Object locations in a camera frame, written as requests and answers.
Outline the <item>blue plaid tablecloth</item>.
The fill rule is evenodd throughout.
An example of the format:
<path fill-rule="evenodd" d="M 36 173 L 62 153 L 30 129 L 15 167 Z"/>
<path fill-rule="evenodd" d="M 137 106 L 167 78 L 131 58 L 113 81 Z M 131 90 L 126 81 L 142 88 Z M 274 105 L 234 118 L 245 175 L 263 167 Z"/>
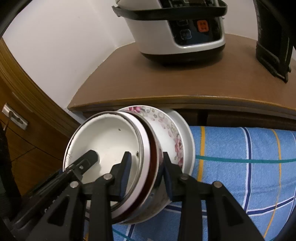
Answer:
<path fill-rule="evenodd" d="M 197 181 L 221 182 L 250 217 L 264 240 L 279 240 L 295 220 L 295 131 L 190 126 Z M 206 201 L 189 222 L 193 237 L 208 240 Z M 178 240 L 181 202 L 133 225 L 113 225 L 113 240 Z"/>

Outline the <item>white black rice cooker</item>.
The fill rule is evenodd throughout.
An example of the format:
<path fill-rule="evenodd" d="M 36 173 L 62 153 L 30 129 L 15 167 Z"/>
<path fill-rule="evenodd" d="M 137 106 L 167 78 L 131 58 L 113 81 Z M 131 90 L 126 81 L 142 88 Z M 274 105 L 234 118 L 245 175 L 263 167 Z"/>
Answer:
<path fill-rule="evenodd" d="M 116 1 L 138 50 L 162 65 L 217 59 L 225 48 L 224 1 Z"/>

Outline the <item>floral white plate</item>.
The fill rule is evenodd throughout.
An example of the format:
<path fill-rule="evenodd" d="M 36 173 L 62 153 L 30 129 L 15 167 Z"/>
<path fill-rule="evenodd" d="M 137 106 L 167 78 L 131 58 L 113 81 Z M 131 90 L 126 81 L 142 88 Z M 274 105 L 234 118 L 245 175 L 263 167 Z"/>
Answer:
<path fill-rule="evenodd" d="M 119 109 L 136 113 L 145 118 L 153 128 L 163 152 L 169 154 L 173 164 L 181 168 L 184 162 L 184 148 L 181 134 L 173 120 L 164 111 L 147 105 L 132 105 Z"/>

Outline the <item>large white bottom plate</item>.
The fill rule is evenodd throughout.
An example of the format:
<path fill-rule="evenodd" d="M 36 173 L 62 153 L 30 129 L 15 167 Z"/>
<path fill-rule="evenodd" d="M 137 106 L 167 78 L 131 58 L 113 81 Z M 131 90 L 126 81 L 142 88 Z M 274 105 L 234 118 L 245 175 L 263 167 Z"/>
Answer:
<path fill-rule="evenodd" d="M 181 135 L 184 159 L 183 159 L 183 172 L 191 175 L 195 164 L 195 142 L 190 130 L 189 125 L 185 119 L 172 109 L 164 109 L 164 112 L 173 120 L 179 134 Z"/>

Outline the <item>black thermos flask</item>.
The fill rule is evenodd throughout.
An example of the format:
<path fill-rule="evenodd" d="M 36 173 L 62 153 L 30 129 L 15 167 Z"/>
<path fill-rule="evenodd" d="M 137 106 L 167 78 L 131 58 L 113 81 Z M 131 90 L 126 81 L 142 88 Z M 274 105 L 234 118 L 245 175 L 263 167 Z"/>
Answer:
<path fill-rule="evenodd" d="M 253 3 L 258 31 L 256 58 L 273 76 L 287 83 L 295 49 L 295 1 Z"/>

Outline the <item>brown wooden counter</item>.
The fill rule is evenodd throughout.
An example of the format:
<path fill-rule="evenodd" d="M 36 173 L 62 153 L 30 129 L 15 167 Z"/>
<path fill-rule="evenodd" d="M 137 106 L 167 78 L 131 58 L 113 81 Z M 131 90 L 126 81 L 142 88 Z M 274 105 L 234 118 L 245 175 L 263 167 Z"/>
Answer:
<path fill-rule="evenodd" d="M 204 65 L 167 68 L 135 44 L 115 50 L 69 104 L 89 117 L 130 105 L 175 109 L 191 125 L 295 130 L 295 72 L 287 83 L 255 57 L 256 42 L 227 35 L 220 57 Z"/>

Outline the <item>brown wooden door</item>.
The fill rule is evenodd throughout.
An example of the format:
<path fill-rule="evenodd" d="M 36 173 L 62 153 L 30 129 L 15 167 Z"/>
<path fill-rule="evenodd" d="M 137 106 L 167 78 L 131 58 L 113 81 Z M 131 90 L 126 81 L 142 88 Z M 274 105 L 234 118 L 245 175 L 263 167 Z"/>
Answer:
<path fill-rule="evenodd" d="M 70 136 L 78 123 L 31 80 L 1 41 L 1 240 L 60 240 L 74 217 L 69 183 L 62 173 Z"/>

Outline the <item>white enamel bowl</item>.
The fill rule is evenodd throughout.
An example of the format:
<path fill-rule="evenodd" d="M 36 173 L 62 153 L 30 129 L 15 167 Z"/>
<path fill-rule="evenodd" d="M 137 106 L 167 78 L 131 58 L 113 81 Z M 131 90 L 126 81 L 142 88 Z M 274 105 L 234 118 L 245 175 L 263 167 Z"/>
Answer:
<path fill-rule="evenodd" d="M 111 171 L 115 164 L 121 163 L 125 152 L 132 155 L 132 164 L 123 193 L 123 201 L 132 193 L 139 170 L 139 140 L 135 129 L 118 111 L 96 114 L 86 120 L 74 133 L 67 146 L 63 168 L 66 169 L 89 150 L 99 155 L 99 160 L 83 174 L 82 183 L 90 183 Z M 112 202 L 112 210 L 123 201 Z"/>

